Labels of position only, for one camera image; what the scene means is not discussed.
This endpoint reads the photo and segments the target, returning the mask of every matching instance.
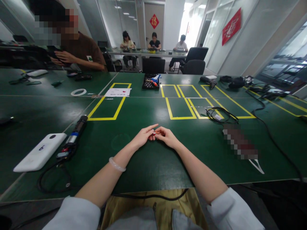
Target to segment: headphones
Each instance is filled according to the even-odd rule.
[[[222,83],[230,83],[229,88],[242,88],[245,85],[245,80],[243,77],[233,78],[231,76],[222,76],[220,77]]]

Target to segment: white sleeve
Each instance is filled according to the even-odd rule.
[[[99,218],[100,209],[92,202],[77,197],[66,197],[57,214],[43,230],[96,230]]]
[[[264,229],[248,204],[232,188],[216,198],[207,209],[218,229]]]

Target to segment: woman's right hand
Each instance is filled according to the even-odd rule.
[[[167,146],[175,149],[178,147],[181,142],[178,141],[178,139],[175,137],[175,135],[172,133],[171,130],[164,128],[164,127],[159,127],[155,130],[156,135],[154,136],[156,139],[161,140],[167,144]]]
[[[56,64],[56,65],[59,65],[59,66],[65,66],[62,62],[60,62],[58,59],[55,59],[53,57],[50,57],[50,60]]]

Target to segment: soldering iron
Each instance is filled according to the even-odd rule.
[[[78,120],[74,130],[72,131],[71,135],[68,137],[62,151],[57,154],[58,160],[62,159],[69,160],[75,154],[77,150],[77,141],[80,138],[85,128],[87,119],[88,117],[84,115]]]

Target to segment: woman in black shirt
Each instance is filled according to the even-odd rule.
[[[152,38],[153,39],[149,42],[148,48],[150,49],[150,48],[153,48],[153,46],[154,46],[157,50],[162,49],[160,41],[157,40],[157,33],[156,32],[153,32]]]

